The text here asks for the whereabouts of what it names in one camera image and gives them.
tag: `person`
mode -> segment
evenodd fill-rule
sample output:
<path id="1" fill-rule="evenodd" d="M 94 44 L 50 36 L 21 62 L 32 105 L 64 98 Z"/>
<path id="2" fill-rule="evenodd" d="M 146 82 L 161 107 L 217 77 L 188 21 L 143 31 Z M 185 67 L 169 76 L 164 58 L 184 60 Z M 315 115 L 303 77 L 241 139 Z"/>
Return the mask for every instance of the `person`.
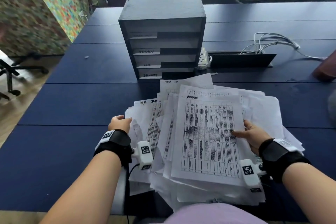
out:
<path id="1" fill-rule="evenodd" d="M 123 115 L 115 116 L 108 129 L 121 132 L 121 136 L 122 133 L 127 135 L 131 120 Z M 307 159 L 292 152 L 281 157 L 286 158 L 286 161 L 272 164 L 274 156 L 271 154 L 270 158 L 267 157 L 265 145 L 273 147 L 273 151 L 268 153 L 276 152 L 274 147 L 277 145 L 274 145 L 273 139 L 263 129 L 247 120 L 244 125 L 245 131 L 231 133 L 238 140 L 245 138 L 255 154 L 261 153 L 267 166 L 266 171 L 284 184 L 309 221 L 313 224 L 336 223 L 336 182 L 310 165 Z M 116 146 L 117 149 L 113 152 L 111 149 L 104 150 L 106 147 L 100 147 L 101 150 L 98 147 L 89 165 L 48 211 L 41 221 L 42 224 L 107 222 L 121 167 L 128 162 L 128 157 L 124 158 L 120 149 L 129 148 L 126 145 Z M 223 203 L 186 206 L 171 215 L 165 223 L 265 224 L 261 219 Z"/>

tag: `table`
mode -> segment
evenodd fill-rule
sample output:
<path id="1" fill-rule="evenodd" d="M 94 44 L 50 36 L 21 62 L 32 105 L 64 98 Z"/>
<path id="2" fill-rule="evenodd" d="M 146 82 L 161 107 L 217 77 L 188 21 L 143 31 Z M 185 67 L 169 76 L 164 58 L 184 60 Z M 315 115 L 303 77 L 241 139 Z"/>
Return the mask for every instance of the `table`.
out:
<path id="1" fill-rule="evenodd" d="M 205 5 L 203 46 L 209 51 L 241 50 L 260 31 L 284 34 L 307 55 L 325 57 L 336 48 L 336 2 Z M 122 8 L 99 8 L 0 148 L 0 210 L 47 211 L 78 177 L 93 155 L 114 115 L 133 101 L 154 98 L 158 80 L 138 82 L 124 44 L 118 18 Z M 306 148 L 314 166 L 336 179 L 336 131 L 327 113 L 327 98 L 336 84 L 310 74 L 319 61 L 301 59 L 290 47 L 277 53 L 273 68 L 210 69 L 213 82 L 261 90 L 279 99 L 283 124 Z M 123 205 L 120 179 L 113 208 Z M 267 188 L 267 203 L 242 208 L 266 220 L 306 221 L 281 185 Z M 281 201 L 286 201 L 283 209 Z M 125 212 L 168 216 L 171 209 L 153 192 L 130 198 Z"/>

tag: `stack of papers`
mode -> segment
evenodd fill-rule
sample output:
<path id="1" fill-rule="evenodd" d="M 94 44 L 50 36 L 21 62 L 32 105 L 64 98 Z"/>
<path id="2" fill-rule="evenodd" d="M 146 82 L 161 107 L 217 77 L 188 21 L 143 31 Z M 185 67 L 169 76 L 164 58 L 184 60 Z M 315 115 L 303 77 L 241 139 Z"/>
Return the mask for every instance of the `stack of papers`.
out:
<path id="1" fill-rule="evenodd" d="M 261 191 L 247 188 L 239 161 L 261 162 L 245 139 L 230 129 L 244 130 L 250 120 L 271 137 L 284 139 L 304 151 L 282 125 L 279 101 L 263 92 L 214 86 L 210 74 L 185 80 L 160 80 L 155 99 L 134 102 L 125 117 L 132 117 L 131 146 L 150 143 L 150 170 L 135 168 L 129 177 L 130 195 L 158 192 L 175 211 L 196 202 L 217 200 L 258 205 Z M 133 159 L 131 169 L 137 161 Z"/>

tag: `white cable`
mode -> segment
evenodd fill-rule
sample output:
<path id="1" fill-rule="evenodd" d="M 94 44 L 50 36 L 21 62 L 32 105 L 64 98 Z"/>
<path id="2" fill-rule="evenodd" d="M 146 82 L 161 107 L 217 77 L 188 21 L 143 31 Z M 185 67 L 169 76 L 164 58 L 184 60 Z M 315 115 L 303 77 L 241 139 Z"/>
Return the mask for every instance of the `white cable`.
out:
<path id="1" fill-rule="evenodd" d="M 259 34 L 263 34 L 259 40 L 257 41 L 256 40 L 256 37 L 257 35 Z M 269 35 L 269 36 L 275 36 L 276 38 L 279 38 L 278 41 L 275 41 L 275 42 L 271 42 L 269 44 L 262 44 L 261 41 L 263 40 L 263 37 L 266 36 L 266 35 Z M 281 35 L 281 34 L 278 34 L 278 33 L 267 33 L 267 32 L 257 32 L 253 35 L 253 44 L 250 44 L 248 46 L 246 46 L 240 54 L 248 54 L 248 53 L 255 53 L 255 54 L 262 54 L 264 49 L 266 49 L 267 47 L 269 46 L 272 46 L 272 45 L 277 45 L 277 44 L 284 44 L 284 45 L 288 45 L 288 46 L 291 46 L 296 52 L 298 52 L 299 54 L 301 54 L 302 56 L 305 56 L 307 58 L 311 58 L 311 59 L 318 59 L 318 60 L 324 60 L 326 58 L 320 58 L 320 57 L 312 57 L 312 56 L 308 56 L 308 55 L 305 55 L 303 54 L 302 52 L 299 51 L 300 49 L 300 45 L 298 45 L 295 41 L 293 41 L 292 39 L 284 36 L 284 35 Z M 254 45 L 254 50 L 253 51 L 249 51 L 249 52 L 245 52 L 243 53 L 248 47 Z"/>

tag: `lavender shirt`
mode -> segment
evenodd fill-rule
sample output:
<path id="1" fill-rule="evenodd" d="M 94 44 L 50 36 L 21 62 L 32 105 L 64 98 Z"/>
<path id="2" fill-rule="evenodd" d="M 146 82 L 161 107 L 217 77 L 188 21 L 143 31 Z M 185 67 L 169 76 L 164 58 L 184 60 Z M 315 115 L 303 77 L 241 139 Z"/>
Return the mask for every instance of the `lavender shirt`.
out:
<path id="1" fill-rule="evenodd" d="M 164 222 L 166 224 L 267 224 L 235 206 L 215 203 L 181 208 Z"/>

